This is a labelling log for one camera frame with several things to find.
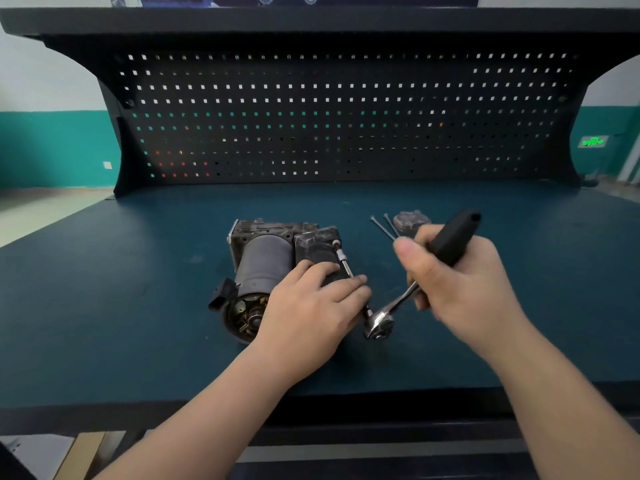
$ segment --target black rubber grip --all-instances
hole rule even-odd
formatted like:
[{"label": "black rubber grip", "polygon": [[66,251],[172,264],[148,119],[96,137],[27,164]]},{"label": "black rubber grip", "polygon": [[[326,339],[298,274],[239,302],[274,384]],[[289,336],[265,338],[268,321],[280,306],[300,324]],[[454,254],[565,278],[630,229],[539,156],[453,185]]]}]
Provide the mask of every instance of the black rubber grip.
[{"label": "black rubber grip", "polygon": [[476,233],[482,215],[473,209],[465,209],[447,222],[427,249],[448,266],[453,266],[464,255],[467,245]]}]

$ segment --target wall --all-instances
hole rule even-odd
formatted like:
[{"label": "wall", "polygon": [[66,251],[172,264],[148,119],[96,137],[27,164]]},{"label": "wall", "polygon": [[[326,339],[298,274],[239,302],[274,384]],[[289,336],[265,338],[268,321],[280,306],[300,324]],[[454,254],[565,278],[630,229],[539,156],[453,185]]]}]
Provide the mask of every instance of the wall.
[{"label": "wall", "polygon": [[[640,0],[480,0],[481,7],[640,7]],[[109,0],[0,0],[12,6],[110,6]],[[640,57],[595,81],[572,134],[581,173],[616,175],[640,131]],[[603,149],[582,136],[608,134]],[[119,148],[96,79],[41,42],[0,31],[0,187],[108,186]],[[113,169],[104,167],[110,162]]]}]

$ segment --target blue workbench top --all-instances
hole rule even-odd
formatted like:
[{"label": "blue workbench top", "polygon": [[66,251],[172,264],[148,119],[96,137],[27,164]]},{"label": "blue workbench top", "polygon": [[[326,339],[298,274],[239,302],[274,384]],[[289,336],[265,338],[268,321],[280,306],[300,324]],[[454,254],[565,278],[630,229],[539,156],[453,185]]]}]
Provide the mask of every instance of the blue workbench top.
[{"label": "blue workbench top", "polygon": [[[188,400],[240,352],[207,309],[236,218],[336,225],[377,308],[405,274],[372,214],[483,213],[524,310],[593,381],[640,379],[640,205],[550,182],[201,185],[105,200],[0,248],[0,408]],[[429,314],[358,328],[295,395],[492,387]]]}]

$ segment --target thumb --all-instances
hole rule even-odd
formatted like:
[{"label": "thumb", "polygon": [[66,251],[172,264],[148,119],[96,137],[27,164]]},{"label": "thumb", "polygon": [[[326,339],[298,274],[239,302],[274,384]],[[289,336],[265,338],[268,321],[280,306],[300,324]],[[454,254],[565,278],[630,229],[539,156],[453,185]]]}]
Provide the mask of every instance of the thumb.
[{"label": "thumb", "polygon": [[408,237],[398,237],[394,249],[400,263],[427,295],[452,290],[458,274]]}]

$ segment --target fingernail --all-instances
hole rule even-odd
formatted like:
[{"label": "fingernail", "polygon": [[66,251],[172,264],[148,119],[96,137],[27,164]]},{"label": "fingernail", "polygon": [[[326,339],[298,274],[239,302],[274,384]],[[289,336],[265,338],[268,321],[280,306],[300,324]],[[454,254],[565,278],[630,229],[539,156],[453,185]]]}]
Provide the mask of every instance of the fingernail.
[{"label": "fingernail", "polygon": [[394,249],[400,256],[409,256],[414,252],[417,244],[408,237],[398,237],[394,241]]}]

